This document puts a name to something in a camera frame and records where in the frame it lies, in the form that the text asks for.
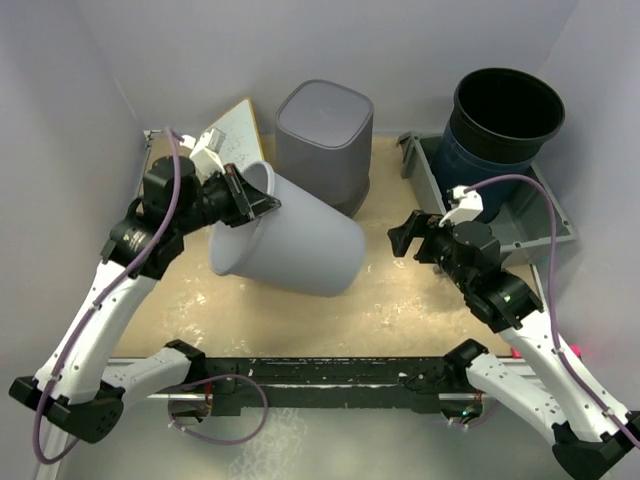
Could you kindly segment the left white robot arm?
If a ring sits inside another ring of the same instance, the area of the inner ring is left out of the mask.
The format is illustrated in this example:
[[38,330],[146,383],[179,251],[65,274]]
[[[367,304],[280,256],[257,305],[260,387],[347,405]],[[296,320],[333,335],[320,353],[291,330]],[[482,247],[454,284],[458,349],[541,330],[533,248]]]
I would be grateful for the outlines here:
[[16,378],[12,398],[78,440],[95,444],[125,409],[164,389],[194,392],[207,357],[181,341],[118,373],[108,360],[132,316],[182,254],[186,235],[217,222],[236,228],[280,208],[265,187],[226,164],[200,180],[185,157],[164,157],[144,174],[142,193],[111,230],[93,284],[64,339],[33,376]]

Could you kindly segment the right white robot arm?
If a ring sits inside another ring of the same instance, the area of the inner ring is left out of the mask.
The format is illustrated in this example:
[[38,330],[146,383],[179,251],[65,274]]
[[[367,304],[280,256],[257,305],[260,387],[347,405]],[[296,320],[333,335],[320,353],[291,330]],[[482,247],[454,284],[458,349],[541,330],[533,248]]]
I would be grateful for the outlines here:
[[494,397],[551,445],[574,479],[600,479],[639,444],[639,414],[612,396],[553,328],[550,303],[501,265],[501,246],[481,222],[457,225],[415,210],[388,232],[395,256],[422,244],[416,261],[438,266],[466,306],[533,370],[531,383],[474,340],[450,351],[446,383]]

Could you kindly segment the smooth lavender round bin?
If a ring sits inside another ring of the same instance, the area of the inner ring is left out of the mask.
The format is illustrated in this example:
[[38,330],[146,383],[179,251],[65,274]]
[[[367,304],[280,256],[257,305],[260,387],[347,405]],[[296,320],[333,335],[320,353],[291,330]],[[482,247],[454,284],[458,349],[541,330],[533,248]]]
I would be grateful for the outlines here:
[[363,229],[351,218],[256,162],[242,176],[281,202],[275,211],[231,228],[213,225],[209,266],[298,293],[334,297],[356,279],[366,253]]

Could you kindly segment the grey slotted square bin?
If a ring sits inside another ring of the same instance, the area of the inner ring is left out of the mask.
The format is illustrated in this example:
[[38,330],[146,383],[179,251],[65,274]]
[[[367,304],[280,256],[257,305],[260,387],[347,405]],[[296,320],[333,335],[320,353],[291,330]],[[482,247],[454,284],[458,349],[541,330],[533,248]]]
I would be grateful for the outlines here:
[[275,117],[276,171],[348,217],[370,188],[374,105],[340,84],[300,84]]

